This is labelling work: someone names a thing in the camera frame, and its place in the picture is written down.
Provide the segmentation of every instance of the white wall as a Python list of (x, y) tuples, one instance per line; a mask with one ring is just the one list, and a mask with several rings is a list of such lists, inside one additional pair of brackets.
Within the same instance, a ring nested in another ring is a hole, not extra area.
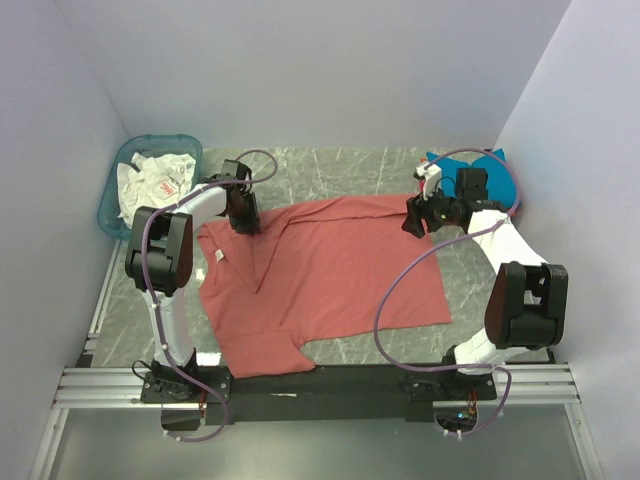
[(53, 1), (0, 2), (0, 477), (26, 478), (113, 241), (95, 221), (128, 137)]
[(492, 145), (569, 0), (58, 0), (132, 135)]
[(520, 231), (569, 270), (558, 348), (610, 479), (640, 476), (640, 3), (573, 0), (497, 145)]

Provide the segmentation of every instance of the teal basket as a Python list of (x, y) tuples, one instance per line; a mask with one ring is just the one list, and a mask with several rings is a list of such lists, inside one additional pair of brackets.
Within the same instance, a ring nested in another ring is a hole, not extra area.
[(142, 135), (132, 138), (122, 145), (111, 166), (100, 207), (98, 207), (98, 225), (100, 225), (100, 228), (105, 233), (121, 240), (128, 240), (131, 236), (131, 230), (118, 216), (120, 215), (120, 204), (118, 203), (117, 170), (120, 163), (132, 165), (131, 159), (136, 152), (144, 157), (161, 157), (167, 153), (175, 155), (188, 153), (196, 161), (191, 187), (195, 187), (200, 179), (202, 145), (190, 135)]

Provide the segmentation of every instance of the white cloth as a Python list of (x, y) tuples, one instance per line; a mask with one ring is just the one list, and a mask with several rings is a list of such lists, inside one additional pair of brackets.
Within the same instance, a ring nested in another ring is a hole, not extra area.
[(161, 208), (171, 205), (191, 190), (196, 161), (191, 155), (167, 154), (143, 157), (134, 153), (131, 163), (118, 165), (120, 217), (131, 228), (139, 207)]

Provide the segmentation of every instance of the marble surface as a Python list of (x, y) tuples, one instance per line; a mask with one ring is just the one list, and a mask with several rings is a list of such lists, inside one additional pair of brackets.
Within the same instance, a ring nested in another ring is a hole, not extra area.
[[(205, 149), (202, 174), (212, 175), (225, 158), (235, 158), (246, 149)], [(417, 192), (412, 177), (425, 148), (273, 148), (280, 162), (274, 178), (255, 185), (260, 210), (297, 202), (342, 195), (375, 195)], [(477, 154), (456, 158), (472, 161)], [(269, 173), (270, 160), (262, 155), (245, 157), (254, 177)], [(459, 236), (457, 227), (444, 227), (433, 235), (438, 243)], [(128, 367), (134, 360), (150, 361), (153, 336), (149, 314), (133, 281), (124, 272), (126, 242), (123, 242), (113, 271), (112, 288), (100, 324), (100, 336), (92, 367)], [(480, 247), (461, 242), (437, 253), (452, 323), (410, 329), (386, 330), (380, 336), (385, 349), (404, 362), (438, 362), (453, 344), (469, 339), (483, 325), (484, 310), (495, 275)], [(207, 272), (207, 263), (194, 241), (194, 268), (186, 288), (189, 329), (199, 361), (216, 363), (220, 349), (202, 308), (198, 289)], [(317, 364), (383, 363), (371, 334), (307, 343), (302, 352)], [(547, 361), (545, 351), (521, 355), (522, 361)]]

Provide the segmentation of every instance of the gray floor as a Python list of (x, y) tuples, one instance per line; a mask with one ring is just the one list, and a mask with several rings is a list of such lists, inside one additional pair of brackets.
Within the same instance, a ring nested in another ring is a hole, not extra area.
[[(203, 175), (217, 173), (225, 158), (235, 158), (246, 149), (205, 149)], [(412, 177), (425, 148), (275, 148), (280, 161), (277, 175), (254, 190), (261, 210), (293, 203), (342, 195), (415, 193)], [(430, 149), (443, 152), (443, 149)], [(476, 154), (457, 157), (473, 160)], [(268, 158), (246, 158), (255, 178), (271, 168)], [(457, 227), (445, 227), (433, 236), (434, 243), (462, 233)], [(126, 242), (118, 252), (113, 288), (101, 323), (93, 367), (125, 367), (134, 360), (150, 361), (153, 337), (148, 311), (133, 281), (124, 273)], [(461, 242), (437, 252), (452, 323), (381, 333), (386, 350), (404, 362), (437, 362), (454, 344), (466, 341), (484, 321), (484, 309), (495, 279), (480, 247), (472, 241)], [(207, 272), (202, 251), (194, 243), (194, 269), (186, 289), (189, 328), (200, 363), (217, 363), (220, 349), (202, 308), (198, 288)], [(382, 363), (371, 334), (334, 340), (309, 342), (302, 352), (316, 363)], [(531, 352), (522, 361), (546, 361), (545, 351)]]
[(157, 410), (72, 410), (50, 478), (586, 478), (558, 405), (507, 407), (495, 425), (461, 443), (432, 424), (343, 420), (239, 423), (208, 442), (176, 444), (163, 438), (159, 417)]

